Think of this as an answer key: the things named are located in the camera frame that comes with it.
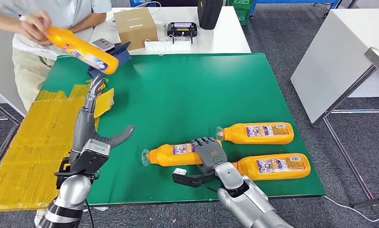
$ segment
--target yellow packing tape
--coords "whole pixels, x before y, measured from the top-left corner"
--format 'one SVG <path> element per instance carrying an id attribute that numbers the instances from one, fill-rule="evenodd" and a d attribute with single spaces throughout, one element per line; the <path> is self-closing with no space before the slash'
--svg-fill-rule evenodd
<path id="1" fill-rule="evenodd" d="M 69 98 L 62 91 L 39 93 L 0 164 L 0 211 L 43 209 L 55 198 L 53 173 L 71 149 L 87 91 L 88 85 L 75 85 Z M 113 94 L 97 98 L 96 117 L 110 109 Z"/>

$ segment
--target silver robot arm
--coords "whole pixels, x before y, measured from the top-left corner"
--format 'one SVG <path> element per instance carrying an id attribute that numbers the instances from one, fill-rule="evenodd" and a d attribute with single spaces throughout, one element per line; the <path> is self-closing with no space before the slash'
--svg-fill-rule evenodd
<path id="1" fill-rule="evenodd" d="M 59 195 L 49 204 L 41 221 L 34 224 L 37 228 L 78 227 L 84 201 L 94 180 L 99 178 L 98 170 L 108 160 L 110 150 L 129 139 L 133 132 L 134 126 L 129 125 L 109 138 L 97 133 L 93 113 L 102 85 L 101 76 L 90 83 L 85 106 L 76 117 L 69 157 L 63 159 L 59 172 L 55 173 Z"/>
<path id="2" fill-rule="evenodd" d="M 245 228 L 293 228 L 276 214 L 266 194 L 247 176 L 241 176 L 230 162 L 215 166 L 222 183 L 217 196 Z"/>
<path id="3" fill-rule="evenodd" d="M 227 162 L 222 146 L 214 138 L 197 138 L 191 143 L 202 161 L 198 167 L 204 174 L 186 175 L 185 170 L 176 169 L 175 183 L 196 188 L 217 178 L 222 184 L 217 190 L 220 202 L 244 228 L 293 228 L 276 214 L 266 194 Z"/>

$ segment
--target green crate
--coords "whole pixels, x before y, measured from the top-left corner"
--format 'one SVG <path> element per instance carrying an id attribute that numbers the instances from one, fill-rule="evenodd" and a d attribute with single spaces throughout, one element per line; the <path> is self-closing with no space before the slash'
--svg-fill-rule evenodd
<path id="1" fill-rule="evenodd" d="M 240 25 L 247 25 L 250 11 L 245 9 L 235 9 Z"/>
<path id="2" fill-rule="evenodd" d="M 234 6 L 236 9 L 250 10 L 253 0 L 228 0 L 229 6 Z"/>

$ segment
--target power cord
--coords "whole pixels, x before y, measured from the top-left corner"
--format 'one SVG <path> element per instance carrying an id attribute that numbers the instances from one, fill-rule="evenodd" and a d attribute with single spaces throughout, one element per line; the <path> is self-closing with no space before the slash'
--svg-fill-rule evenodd
<path id="1" fill-rule="evenodd" d="M 150 3 L 157 3 L 157 4 L 160 6 L 159 9 L 158 9 L 156 12 L 152 12 L 152 13 L 150 13 L 150 14 L 158 13 L 158 12 L 161 10 L 161 3 L 158 2 L 158 1 L 145 2 L 145 3 L 143 3 L 143 4 L 140 4 L 140 5 L 138 5 L 138 6 L 133 7 L 133 10 L 136 9 L 136 8 L 138 8 L 138 7 L 141 7 L 141 6 L 144 6 L 144 5 L 150 4 Z"/>
<path id="2" fill-rule="evenodd" d="M 214 192 L 217 192 L 217 190 L 216 190 L 216 189 L 214 189 L 214 188 L 211 188 L 211 187 L 209 187 L 209 186 L 207 186 L 207 185 L 205 185 L 205 184 L 203 184 L 203 183 L 201 183 L 201 182 L 198 182 L 198 184 L 200 184 L 200 185 L 202 185 L 203 187 L 205 187 L 205 188 L 209 189 L 210 191 L 214 191 Z"/>
<path id="3" fill-rule="evenodd" d="M 89 204 L 88 204 L 87 199 L 85 199 L 85 201 L 86 201 L 86 205 L 87 205 L 88 214 L 89 214 L 89 216 L 90 216 L 91 228 L 94 228 L 93 216 L 91 215 L 90 206 L 89 206 Z"/>
<path id="4" fill-rule="evenodd" d="M 379 221 L 379 218 L 378 219 L 375 219 L 375 220 L 371 220 L 369 219 L 368 217 L 364 216 L 362 213 L 360 213 L 358 210 L 354 209 L 354 208 L 350 208 L 350 207 L 347 207 L 347 206 L 344 206 L 344 205 L 341 205 L 335 201 L 333 201 L 331 198 L 327 197 L 327 196 L 323 196 L 324 198 L 326 199 L 329 199 L 332 203 L 340 206 L 340 207 L 343 207 L 343 208 L 347 208 L 347 209 L 350 209 L 350 210 L 353 210 L 354 212 L 357 212 L 359 215 L 363 216 L 363 218 L 365 218 L 366 220 L 370 221 L 370 222 L 378 222 Z"/>
<path id="5" fill-rule="evenodd" d="M 180 36 L 180 37 L 175 37 L 175 36 L 173 36 L 173 35 L 169 35 L 168 37 L 164 37 L 164 38 L 162 38 L 159 42 L 163 42 L 163 46 L 164 46 L 164 52 L 160 52 L 160 49 L 159 48 L 157 48 L 157 50 L 153 47 L 153 45 L 151 45 L 151 47 L 152 47 L 152 49 L 159 55 L 159 56 L 163 56 L 163 55 L 165 55 L 166 54 L 166 52 L 167 52 L 167 47 L 165 46 L 165 42 L 167 42 L 168 40 L 166 40 L 166 39 L 169 39 L 170 37 L 171 38 L 175 38 L 175 39 L 181 39 L 181 38 L 183 38 L 183 36 L 184 36 L 184 32 L 182 32 L 182 35 Z M 145 42 L 152 42 L 151 40 L 149 40 L 149 39 L 145 39 Z"/>

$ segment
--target stainless steel table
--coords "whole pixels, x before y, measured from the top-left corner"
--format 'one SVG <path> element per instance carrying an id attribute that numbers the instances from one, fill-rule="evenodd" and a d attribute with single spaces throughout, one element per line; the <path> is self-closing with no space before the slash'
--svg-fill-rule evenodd
<path id="1" fill-rule="evenodd" d="M 356 177 L 357 181 L 359 182 L 359 185 L 364 191 L 364 194 L 367 197 L 367 200 L 355 203 L 353 207 L 355 208 L 365 208 L 369 207 L 375 204 L 379 204 L 379 197 L 374 198 L 371 194 L 370 190 L 368 189 L 366 183 L 364 182 L 363 178 L 361 177 L 360 173 L 356 169 L 355 165 L 353 164 L 352 159 L 346 152 L 344 146 L 342 145 L 340 139 L 336 135 L 334 129 L 332 128 L 328 116 L 331 113 L 336 114 L 355 114 L 355 113 L 379 113 L 379 109 L 352 109 L 352 110 L 345 110 L 345 109 L 336 109 L 348 96 L 353 93 L 370 75 L 372 75 L 376 70 L 379 70 L 379 47 L 371 47 L 368 49 L 368 51 L 364 54 L 366 58 L 371 62 L 371 66 L 353 83 L 348 90 L 346 90 L 345 93 L 342 94 L 342 96 L 328 109 L 327 114 L 322 118 L 325 125 L 327 126 L 329 132 L 331 133 L 333 139 L 335 140 L 336 144 L 338 145 L 343 157 L 345 158 L 346 162 L 348 163 L 350 169 L 353 172 L 353 175 Z"/>

